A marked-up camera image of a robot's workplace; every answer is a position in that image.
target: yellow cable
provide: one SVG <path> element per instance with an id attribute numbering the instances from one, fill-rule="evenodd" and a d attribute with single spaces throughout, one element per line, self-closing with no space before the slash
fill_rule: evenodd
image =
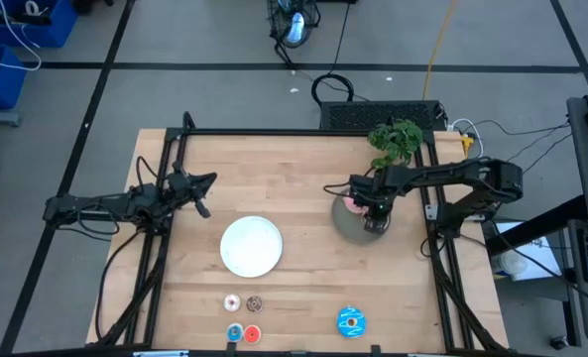
<path id="1" fill-rule="evenodd" d="M 425 83 L 423 84 L 423 95 L 421 96 L 421 100 L 425 100 L 425 97 L 428 94 L 428 82 L 430 81 L 432 63 L 434 62 L 434 58 L 436 58 L 436 51 L 439 49 L 439 46 L 441 46 L 443 34 L 445 33 L 445 29 L 448 27 L 448 20 L 450 20 L 450 15 L 452 15 L 452 10 L 454 9 L 455 5 L 456 0 L 450 0 L 450 7 L 448 7 L 448 12 L 445 14 L 443 25 L 441 25 L 441 30 L 439 30 L 439 37 L 436 39 L 436 45 L 434 46 L 434 49 L 432 49 L 432 56 L 430 57 L 430 62 L 428 63 L 428 71 L 425 73 Z"/>

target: black metal frame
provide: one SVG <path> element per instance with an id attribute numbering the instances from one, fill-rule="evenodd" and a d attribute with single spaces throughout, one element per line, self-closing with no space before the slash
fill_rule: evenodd
<path id="1" fill-rule="evenodd" d="M 185 155 L 185 148 L 186 143 L 189 136 L 192 135 L 230 135 L 230 136 L 237 136 L 237 135 L 252 135 L 252 136 L 340 136 L 340 137 L 365 137 L 368 132 L 366 131 L 342 131 L 342 130 L 326 130 L 326 129 L 196 129 L 194 124 L 191 122 L 189 117 L 184 116 L 183 118 L 184 126 L 183 128 L 168 128 L 166 131 L 166 136 L 164 139 L 164 147 L 162 149 L 162 157 L 158 169 L 158 177 L 162 178 L 164 173 L 167 171 L 167 168 L 170 163 L 171 158 L 171 148 L 175 141 L 178 140 L 178 150 L 176 153 L 176 160 L 180 163 L 183 162 L 184 155 Z M 434 143 L 425 143 L 429 155 L 429 160 L 432 165 L 438 165 L 438 157 L 436 155 Z M 415 162 L 418 166 L 423 166 L 423 156 L 420 151 L 415 153 Z M 161 186 L 163 184 L 162 180 L 157 180 L 156 185 Z M 430 197 L 427 188 L 422 187 L 419 189 L 421 200 L 424 205 L 430 203 Z M 443 192 L 442 187 L 436 188 L 436 198 L 437 202 L 443 203 L 445 201 L 445 194 Z M 428 244 L 431 252 L 436 252 L 437 245 L 436 245 L 436 238 L 438 236 L 436 229 L 433 224 L 429 223 L 425 220 L 426 231 L 428 234 Z M 161 264 L 161 268 L 156 271 L 158 275 L 154 280 L 151 281 L 151 275 L 149 274 L 147 277 L 147 270 L 150 264 L 150 256 L 153 247 L 153 241 L 155 239 L 154 234 L 147 234 L 145 238 L 145 242 L 142 248 L 142 255 L 139 264 L 139 270 L 137 273 L 137 280 L 134 287 L 134 292 L 141 292 L 141 289 L 150 288 L 150 305 L 149 305 L 149 312 L 147 315 L 146 325 L 145 325 L 145 333 L 144 333 L 144 341 L 143 343 L 134 343 L 134 336 L 136 332 L 136 325 L 137 325 L 137 316 L 138 313 L 132 313 L 132 310 L 135 311 L 139 310 L 139 305 L 141 304 L 140 301 L 132 301 L 127 307 L 127 310 L 124 311 L 122 317 L 125 315 L 130 316 L 128 317 L 127 324 L 125 325 L 124 331 L 124 344 L 123 345 L 115 345 L 117 339 L 111 339 L 108 343 L 110 345 L 98 345 L 98 344 L 90 344 L 85 348 L 78 348 L 78 349 L 67 349 L 67 350 L 55 350 L 55 351 L 41 351 L 41 352 L 32 352 L 32 353 L 21 353 L 21 354 L 14 354 L 14 356 L 38 356 L 38 355 L 64 355 L 64 356 L 132 356 L 134 351 L 147 351 L 151 350 L 153 345 L 154 333 L 155 333 L 155 325 L 157 322 L 157 314 L 163 284 L 163 275 L 164 275 L 164 266 L 166 265 L 166 257 L 168 253 L 168 249 L 170 246 L 170 237 L 172 233 L 172 223 L 173 218 L 169 217 L 166 222 L 166 227 L 164 231 L 161 232 L 161 243 L 158 255 L 158 262 L 156 264 Z M 458 260 L 456 256 L 456 252 L 454 249 L 454 244 L 446 244 L 446 253 L 448 258 L 448 269 L 451 275 L 451 284 L 454 289 L 458 292 L 458 296 L 453 298 L 453 302 L 455 304 L 459 303 L 459 299 L 464 301 L 463 298 L 463 287 L 461 282 L 461 275 L 458 266 Z M 435 263 L 435 259 L 438 259 L 437 254 L 432 254 L 430 259 L 432 263 Z M 443 285 L 440 283 L 439 280 L 435 279 L 435 292 L 437 294 L 437 304 L 439 308 L 439 315 L 441 319 L 441 332 L 443 335 L 443 341 L 445 345 L 445 349 L 447 353 L 451 353 L 457 356 L 511 356 L 512 352 L 508 351 L 482 351 L 482 350 L 475 350 L 474 349 L 474 342 L 473 342 L 473 335 L 472 330 L 469 327 L 469 324 L 465 318 L 467 316 L 467 309 L 466 315 L 464 316 L 463 308 L 459 308 L 459 322 L 461 326 L 461 334 L 463 339 L 463 348 L 457 348 L 454 344 L 454 336 L 452 332 L 452 325 L 451 319 L 448 309 L 448 301 L 446 291 Z M 295 352 L 291 351 L 279 351 L 279 352 L 250 352 L 250 351 L 236 351 L 236 345 L 234 343 L 229 343 L 227 346 L 227 350 L 190 350 L 189 355 L 191 356 L 223 356 L 226 357 L 234 357 L 234 356 L 287 356 L 290 357 L 294 355 Z M 316 353 L 316 352 L 304 352 L 305 356 L 408 356 L 408 354 L 404 353 L 382 353 L 380 346 L 374 345 L 372 346 L 371 353 Z"/>

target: white cable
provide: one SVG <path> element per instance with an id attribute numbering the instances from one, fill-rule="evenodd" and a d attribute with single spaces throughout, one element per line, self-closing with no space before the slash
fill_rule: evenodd
<path id="1" fill-rule="evenodd" d="M 483 157 L 483 140 L 481 140 L 481 135 L 479 134 L 479 131 L 476 130 L 474 123 L 472 123 L 472 121 L 470 119 L 466 119 L 466 118 L 461 118 L 461 119 L 457 119 L 457 120 L 453 121 L 452 127 L 454 127 L 456 125 L 456 123 L 458 123 L 460 121 L 467 122 L 468 124 L 470 124 L 472 126 L 472 129 L 474 130 L 474 134 L 476 134 L 476 140 L 479 141 L 479 147 L 481 148 L 481 154 L 479 154 L 479 158 L 482 158 Z"/>
<path id="2" fill-rule="evenodd" d="M 30 53 L 32 53 L 32 55 L 34 55 L 34 57 L 36 57 L 36 59 L 38 59 L 38 64 L 36 64 L 36 66 L 33 68 L 27 68 L 27 67 L 19 66 L 19 65 L 5 64 L 5 63 L 1 63 L 1 62 L 0 62 L 0 66 L 7 67 L 7 68 L 22 69 L 22 70 L 26 70 L 26 71 L 34 71 L 34 70 L 40 69 L 40 66 L 43 64 L 43 60 L 40 58 L 40 56 L 38 56 L 38 54 L 36 54 L 32 49 L 30 49 L 29 46 L 25 45 L 25 43 L 21 39 L 19 39 L 18 36 L 16 35 L 16 33 L 12 30 L 12 26 L 9 24 L 9 20 L 7 19 L 7 10 L 5 9 L 5 4 L 3 4 L 3 0 L 0 0 L 0 8 L 3 11 L 3 19 L 5 19 L 5 24 L 7 25 L 9 32 L 12 33 L 14 38 L 16 38 L 16 40 L 18 40 L 18 42 L 21 45 L 23 45 L 23 47 L 25 49 L 27 49 Z M 23 34 L 25 34 L 24 26 L 21 28 L 21 31 L 23 32 Z"/>

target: pink object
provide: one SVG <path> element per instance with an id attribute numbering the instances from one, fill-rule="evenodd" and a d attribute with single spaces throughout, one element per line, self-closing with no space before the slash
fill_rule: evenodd
<path id="1" fill-rule="evenodd" d="M 364 214 L 369 210 L 369 207 L 360 207 L 357 204 L 355 204 L 353 198 L 351 197 L 342 197 L 342 199 L 344 200 L 344 206 L 346 206 L 346 209 L 348 209 L 349 212 L 355 214 Z"/>

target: white paper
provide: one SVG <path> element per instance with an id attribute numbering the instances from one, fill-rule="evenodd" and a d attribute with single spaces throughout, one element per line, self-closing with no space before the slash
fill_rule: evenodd
<path id="1" fill-rule="evenodd" d="M 509 229 L 518 226 L 519 224 L 521 224 L 521 222 L 497 223 L 497 227 L 499 228 L 499 231 L 503 233 Z M 546 266 L 555 274 L 562 275 L 562 272 L 560 272 L 560 268 L 558 267 L 558 262 L 556 262 L 555 257 L 553 256 L 553 252 L 551 252 L 551 248 L 547 247 L 549 247 L 547 238 L 541 237 L 534 240 L 531 243 L 518 247 L 517 250 L 523 254 L 529 255 L 530 257 L 536 259 L 539 263 Z M 531 260 L 525 257 L 523 258 L 528 261 L 528 268 L 520 274 L 512 275 L 513 281 L 516 282 L 529 279 L 551 277 L 551 275 L 548 272 L 543 270 L 536 263 L 532 262 Z"/>

